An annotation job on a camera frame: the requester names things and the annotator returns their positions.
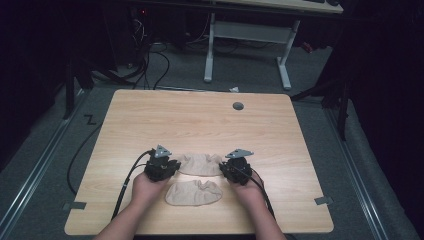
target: beige cloth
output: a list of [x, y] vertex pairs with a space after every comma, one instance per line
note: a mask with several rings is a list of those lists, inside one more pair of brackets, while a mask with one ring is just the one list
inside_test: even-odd
[[219, 169], [222, 158], [216, 154], [184, 154], [177, 160], [181, 162], [179, 171], [187, 175], [210, 177], [222, 174]]
[[174, 206], [200, 206], [218, 201], [222, 190], [214, 182], [202, 184], [200, 180], [176, 182], [166, 193], [165, 200]]

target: white desk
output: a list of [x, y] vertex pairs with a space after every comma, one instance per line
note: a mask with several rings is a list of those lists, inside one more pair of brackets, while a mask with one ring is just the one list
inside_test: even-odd
[[[341, 14], [343, 8], [331, 6], [328, 3], [315, 3], [303, 0], [216, 0], [216, 2], [247, 4], [263, 7], [284, 8], [299, 11], [312, 11], [320, 13]], [[234, 22], [215, 21], [215, 14], [211, 14], [209, 31], [209, 49], [206, 56], [205, 82], [212, 81], [213, 75], [213, 45], [215, 37], [233, 38], [241, 40], [253, 40], [262, 42], [272, 42], [284, 44], [285, 48], [281, 57], [277, 58], [277, 66], [280, 71], [283, 87], [286, 90], [291, 89], [290, 79], [287, 73], [286, 61], [293, 45], [294, 38], [299, 27], [300, 21], [293, 23], [292, 27], [271, 27], [264, 25], [242, 24]]]

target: table top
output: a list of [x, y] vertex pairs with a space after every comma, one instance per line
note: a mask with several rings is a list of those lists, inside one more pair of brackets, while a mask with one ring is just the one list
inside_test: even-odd
[[311, 11], [320, 13], [343, 13], [343, 8], [338, 6], [331, 6], [327, 2], [316, 3], [304, 0], [215, 0], [217, 2], [247, 4], [262, 7], [284, 8], [301, 11]]
[[[235, 110], [241, 102], [243, 110]], [[115, 92], [76, 202], [65, 226], [69, 235], [95, 235], [110, 221], [122, 184], [139, 155], [161, 144], [173, 155], [225, 156], [235, 149], [253, 151], [247, 161], [265, 182], [276, 220], [285, 233], [330, 232], [323, 196], [290, 98], [283, 94], [136, 91]], [[148, 156], [140, 163], [145, 163]], [[132, 179], [142, 171], [134, 171]], [[223, 191], [216, 203], [171, 206], [165, 194], [171, 184], [199, 179]], [[131, 198], [130, 183], [121, 209]], [[227, 180], [177, 172], [152, 206], [138, 234], [243, 234], [254, 229]]]

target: person's left hand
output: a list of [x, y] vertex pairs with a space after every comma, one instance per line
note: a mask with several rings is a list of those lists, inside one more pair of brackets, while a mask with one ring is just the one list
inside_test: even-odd
[[133, 181], [131, 204], [144, 205], [146, 207], [152, 205], [168, 181], [169, 178], [153, 182], [144, 172], [139, 174]]

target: round grommet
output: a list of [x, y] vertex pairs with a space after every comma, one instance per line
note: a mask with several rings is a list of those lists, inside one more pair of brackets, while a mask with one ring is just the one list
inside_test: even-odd
[[233, 103], [233, 108], [234, 108], [235, 110], [240, 111], [240, 110], [243, 110], [244, 105], [243, 105], [243, 103], [241, 103], [241, 102], [235, 102], [235, 103]]

